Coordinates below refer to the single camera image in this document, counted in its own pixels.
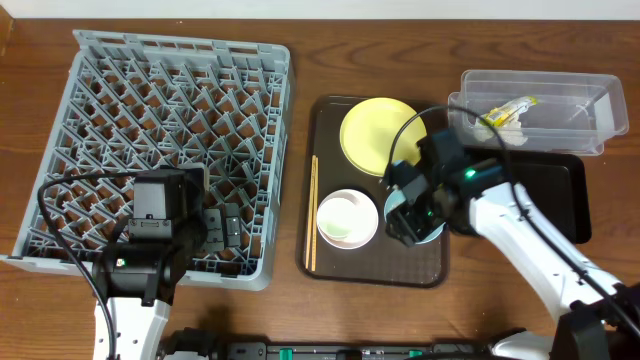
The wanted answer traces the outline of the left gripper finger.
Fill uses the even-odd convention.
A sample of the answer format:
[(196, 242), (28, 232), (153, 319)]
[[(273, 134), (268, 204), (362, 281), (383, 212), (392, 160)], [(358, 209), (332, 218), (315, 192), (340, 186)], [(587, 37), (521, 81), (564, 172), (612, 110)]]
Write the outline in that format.
[(224, 228), (227, 247), (241, 246), (240, 209), (235, 203), (224, 204)]
[(207, 236), (203, 244), (203, 249), (206, 252), (223, 251), (224, 231), (221, 211), (215, 208), (205, 209), (203, 219), (207, 228)]

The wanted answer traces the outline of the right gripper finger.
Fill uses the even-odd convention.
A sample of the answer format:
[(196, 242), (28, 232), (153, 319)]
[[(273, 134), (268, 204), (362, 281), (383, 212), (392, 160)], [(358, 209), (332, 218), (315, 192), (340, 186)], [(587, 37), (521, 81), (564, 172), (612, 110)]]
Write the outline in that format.
[(405, 236), (405, 240), (414, 240), (415, 232), (407, 220), (409, 210), (410, 207), (405, 202), (398, 209), (392, 211), (390, 218), (393, 227), (398, 230), (400, 234)]
[(400, 241), (407, 247), (427, 244), (440, 236), (440, 227), (429, 217), (401, 215), (399, 218)]

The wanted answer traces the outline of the light blue bowl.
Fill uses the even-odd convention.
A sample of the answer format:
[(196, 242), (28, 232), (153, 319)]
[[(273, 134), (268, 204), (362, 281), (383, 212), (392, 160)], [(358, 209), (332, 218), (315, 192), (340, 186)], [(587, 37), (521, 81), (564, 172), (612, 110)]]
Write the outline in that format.
[(444, 230), (443, 224), (435, 228), (431, 228), (427, 233), (424, 233), (423, 235), (419, 235), (417, 240), (409, 240), (409, 239), (405, 240), (405, 236), (400, 234), (399, 231), (393, 227), (393, 225), (391, 224), (390, 215), (393, 210), (398, 209), (405, 202), (406, 202), (406, 198), (403, 195), (401, 190), (393, 190), (391, 194), (387, 197), (387, 200), (384, 204), (384, 210), (383, 210), (384, 219), (386, 222), (385, 231), (387, 232), (387, 234), (390, 237), (401, 241), (408, 247), (427, 244), (429, 242), (434, 241), (436, 238), (438, 238)]

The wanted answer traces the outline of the green snack wrapper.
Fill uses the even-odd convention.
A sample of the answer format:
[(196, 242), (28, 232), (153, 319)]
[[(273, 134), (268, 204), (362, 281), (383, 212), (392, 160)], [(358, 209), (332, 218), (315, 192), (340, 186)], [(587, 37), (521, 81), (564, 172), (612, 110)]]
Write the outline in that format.
[(516, 120), (520, 114), (525, 113), (532, 106), (538, 104), (538, 99), (533, 96), (523, 96), (511, 100), (504, 105), (490, 110), (483, 118), (494, 127), (503, 127)]

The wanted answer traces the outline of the white tissue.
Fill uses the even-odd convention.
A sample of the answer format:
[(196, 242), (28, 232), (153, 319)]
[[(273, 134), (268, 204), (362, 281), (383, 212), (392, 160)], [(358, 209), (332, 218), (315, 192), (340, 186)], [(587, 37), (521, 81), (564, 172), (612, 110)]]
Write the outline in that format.
[[(494, 123), (492, 127), (497, 130), (506, 145), (519, 147), (523, 146), (528, 141), (528, 137), (523, 134), (522, 123), (518, 118), (515, 120), (509, 120), (502, 125)], [(476, 122), (472, 133), (477, 141), (483, 143), (495, 139), (495, 134), (480, 121)]]

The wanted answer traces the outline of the pale green cup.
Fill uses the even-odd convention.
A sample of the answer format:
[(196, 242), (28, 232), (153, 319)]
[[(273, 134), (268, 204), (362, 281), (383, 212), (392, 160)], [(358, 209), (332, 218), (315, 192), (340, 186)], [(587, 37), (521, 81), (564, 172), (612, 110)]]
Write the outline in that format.
[(317, 225), (327, 236), (344, 239), (353, 231), (353, 202), (345, 198), (331, 198), (322, 202), (317, 213)]

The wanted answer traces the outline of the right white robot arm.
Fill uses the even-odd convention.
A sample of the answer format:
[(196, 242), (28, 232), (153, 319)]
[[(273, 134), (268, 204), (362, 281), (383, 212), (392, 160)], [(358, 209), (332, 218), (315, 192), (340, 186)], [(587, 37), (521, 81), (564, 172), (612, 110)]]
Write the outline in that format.
[(589, 260), (543, 215), (525, 188), (493, 159), (436, 162), (423, 170), (387, 165), (386, 185), (403, 201), (387, 221), (406, 244), (445, 223), (490, 241), (515, 267), (556, 323), (553, 336), (520, 330), (475, 353), (477, 359), (636, 359), (639, 288)]

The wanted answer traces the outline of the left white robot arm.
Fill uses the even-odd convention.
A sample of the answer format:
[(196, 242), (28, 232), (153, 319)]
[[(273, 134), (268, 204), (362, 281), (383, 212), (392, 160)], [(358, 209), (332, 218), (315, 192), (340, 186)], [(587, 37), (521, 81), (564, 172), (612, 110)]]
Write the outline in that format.
[(92, 265), (109, 312), (96, 321), (94, 358), (154, 358), (192, 259), (222, 251), (239, 236), (238, 217), (206, 206), (208, 187), (202, 165), (134, 175), (133, 210)]

